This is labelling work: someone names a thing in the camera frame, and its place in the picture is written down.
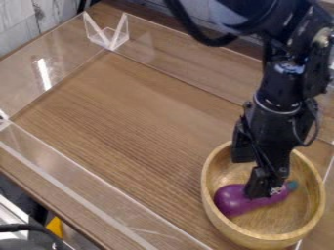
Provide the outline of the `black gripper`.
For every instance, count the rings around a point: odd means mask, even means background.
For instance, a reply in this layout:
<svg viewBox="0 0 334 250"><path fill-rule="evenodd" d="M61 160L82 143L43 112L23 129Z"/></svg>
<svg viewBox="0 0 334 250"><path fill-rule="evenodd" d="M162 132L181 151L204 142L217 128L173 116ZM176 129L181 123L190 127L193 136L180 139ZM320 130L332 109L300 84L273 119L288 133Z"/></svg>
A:
<svg viewBox="0 0 334 250"><path fill-rule="evenodd" d="M245 102L234 129L232 159L234 163L256 163L245 187L249 199L272 197L284 187L293 150L313 143L319 127L316 99L281 106L256 94Z"/></svg>

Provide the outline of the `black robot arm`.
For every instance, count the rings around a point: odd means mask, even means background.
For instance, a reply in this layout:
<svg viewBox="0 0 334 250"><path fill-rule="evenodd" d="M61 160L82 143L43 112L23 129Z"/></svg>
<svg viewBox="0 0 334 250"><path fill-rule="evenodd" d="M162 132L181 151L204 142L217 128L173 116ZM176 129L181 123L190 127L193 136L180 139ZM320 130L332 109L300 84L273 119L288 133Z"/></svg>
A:
<svg viewBox="0 0 334 250"><path fill-rule="evenodd" d="M245 195L270 197L290 176L290 155L309 146L320 131L316 97L333 81L334 16L317 0L209 0L225 34L209 37L181 0L165 3L190 36L224 47L245 35L262 39L262 80L245 102L233 136L233 161L254 162Z"/></svg>

